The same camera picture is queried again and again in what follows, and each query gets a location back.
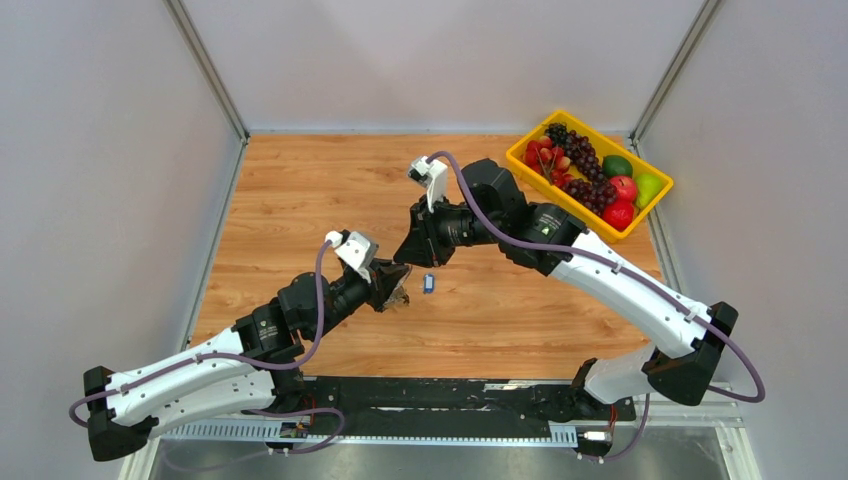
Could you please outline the metal keyring with keys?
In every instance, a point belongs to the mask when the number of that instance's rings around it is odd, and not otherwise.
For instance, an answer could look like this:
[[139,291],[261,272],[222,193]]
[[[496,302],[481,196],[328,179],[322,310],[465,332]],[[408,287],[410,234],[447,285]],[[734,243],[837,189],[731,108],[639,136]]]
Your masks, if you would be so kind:
[[391,294],[384,303],[384,306],[387,309],[400,308],[410,303],[409,294],[405,289],[406,280],[404,282],[397,282],[397,284],[393,288]]

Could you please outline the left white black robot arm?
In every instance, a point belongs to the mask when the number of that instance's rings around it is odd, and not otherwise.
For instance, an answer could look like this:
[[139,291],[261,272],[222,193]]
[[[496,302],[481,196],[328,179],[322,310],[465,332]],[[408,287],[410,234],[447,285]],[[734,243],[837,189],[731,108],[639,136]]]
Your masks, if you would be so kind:
[[302,273],[200,345],[132,371],[86,371],[85,428],[94,460],[123,458],[155,437],[209,417],[297,412],[308,403],[300,369],[304,344],[316,343],[362,306],[384,311],[411,268],[374,259],[366,272],[362,278],[346,266],[332,282]]

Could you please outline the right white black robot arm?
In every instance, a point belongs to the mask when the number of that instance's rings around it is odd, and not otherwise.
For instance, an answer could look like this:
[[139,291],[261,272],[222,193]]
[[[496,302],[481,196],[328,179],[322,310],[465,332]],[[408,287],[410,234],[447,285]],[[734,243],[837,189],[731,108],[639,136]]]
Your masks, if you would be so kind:
[[733,307],[707,306],[647,277],[563,208],[528,201],[511,172],[490,159],[462,168],[459,204],[445,196],[444,163],[421,157],[407,175],[426,192],[410,208],[395,262],[435,268],[458,247],[495,245],[514,264],[589,293],[648,337],[641,350],[580,367],[570,392],[577,413],[596,417],[622,398],[648,393],[697,406],[710,391],[738,317]]

